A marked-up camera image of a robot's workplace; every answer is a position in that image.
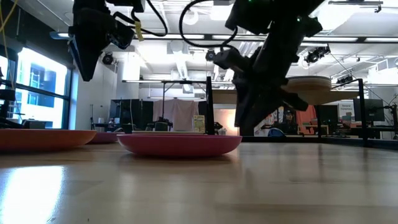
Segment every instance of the black metal frame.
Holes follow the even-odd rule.
[[[361,122],[362,122],[362,139],[350,139],[350,138],[323,138],[321,132],[320,110],[318,105],[314,105],[317,111],[318,118],[318,136],[316,138],[301,138],[301,137],[288,137],[288,138],[269,138],[269,137],[253,137],[243,136],[243,142],[295,142],[295,143],[325,143],[325,144],[343,144],[349,146],[363,146],[363,147],[375,147],[380,149],[398,149],[398,141],[382,141],[382,140],[369,140],[368,131],[366,126],[366,110],[365,110],[365,99],[364,99],[364,85],[361,78],[349,81],[347,83],[333,87],[332,89],[345,86],[349,83],[358,82],[359,87],[359,104],[361,110]]]
[[[5,51],[4,51],[4,47],[0,47],[0,56],[5,57]],[[17,83],[17,71],[18,71],[18,62],[19,62],[19,57],[17,55],[17,53],[12,50],[12,49],[7,49],[7,52],[9,54],[9,60],[13,61],[15,63],[15,67],[14,67],[14,76],[13,76],[13,80],[0,80],[0,83],[2,85],[6,85],[8,87],[12,86],[12,82],[14,83],[14,88],[18,88],[21,90],[27,90],[33,93],[38,93],[38,94],[42,94],[42,95],[46,95],[46,96],[52,96],[54,98],[61,98],[64,100],[64,104],[63,104],[63,111],[62,111],[62,129],[69,129],[69,119],[70,119],[70,114],[69,114],[69,108],[70,108],[70,95],[71,95],[71,90],[72,90],[72,74],[73,74],[73,70],[67,67],[68,73],[66,76],[66,82],[65,82],[65,95],[59,95],[56,93],[52,93],[50,91],[45,91],[45,90],[41,90],[38,88],[34,88],[31,86],[26,86],[26,85],[22,85],[20,83]]]
[[[207,101],[207,122],[206,122],[206,131],[207,134],[209,135],[215,135],[215,130],[214,130],[214,111],[213,111],[213,89],[211,87],[211,77],[207,77],[206,81],[190,81],[190,80],[163,80],[163,107],[162,107],[162,117],[164,118],[164,100],[165,100],[165,94],[167,90],[169,90],[171,87],[166,89],[166,84],[167,83],[179,83],[179,84],[205,84],[206,85],[206,101]]]

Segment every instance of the table surface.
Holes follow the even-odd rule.
[[[249,144],[212,159],[118,144],[0,156],[0,223],[395,223],[398,154]]]

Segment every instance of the ceiling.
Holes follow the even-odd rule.
[[[165,15],[169,33],[177,34],[180,13],[189,1],[166,0],[152,2],[157,10],[162,15]],[[72,0],[19,0],[18,5],[57,31],[66,32],[68,26],[72,23]],[[184,24],[184,33],[230,34],[231,31],[224,27],[224,20],[215,21],[211,19],[212,15],[215,15],[212,11],[220,14],[221,11],[225,11],[228,7],[225,6],[222,9],[223,7],[212,6],[213,2],[208,1],[194,8],[193,11],[197,12],[197,15],[192,13],[187,15],[186,18],[189,20],[198,16],[198,20],[194,25]],[[126,15],[129,15],[131,10],[128,7],[109,6],[109,8],[113,12],[120,11]],[[327,27],[321,34],[398,36],[398,26],[396,25],[398,24],[398,1],[384,0],[380,13],[374,13],[374,9],[375,7],[368,6],[329,6],[326,2],[316,12],[320,22],[324,27]],[[159,18],[156,17],[148,4],[146,5],[145,13],[136,14],[136,16],[141,20],[143,28],[153,32],[163,32]],[[241,29],[239,33],[245,34],[245,31]],[[138,42],[133,40],[132,45],[135,46],[136,52],[145,61],[145,65],[142,65],[141,69],[144,77],[156,78],[157,74],[170,74],[171,70],[177,69],[176,59],[167,54],[168,42],[170,41],[147,40]],[[247,55],[250,55],[258,47],[258,44],[254,45],[249,42],[233,42],[232,44],[241,52],[247,49]],[[356,76],[365,77],[369,67],[374,66],[377,62],[383,60],[384,57],[398,55],[398,45],[394,44],[330,44],[330,48],[334,57],[327,55],[316,64],[310,66],[309,69],[300,64],[293,64],[288,76],[321,75],[332,77],[345,71],[344,66],[345,68],[354,67]],[[303,55],[309,50],[311,48],[300,48],[298,54]],[[187,69],[213,71],[214,65],[205,60],[206,51],[207,49],[202,53],[195,51],[193,55],[189,56],[186,59]],[[115,55],[119,58],[124,58],[124,54],[125,52],[118,52]]]

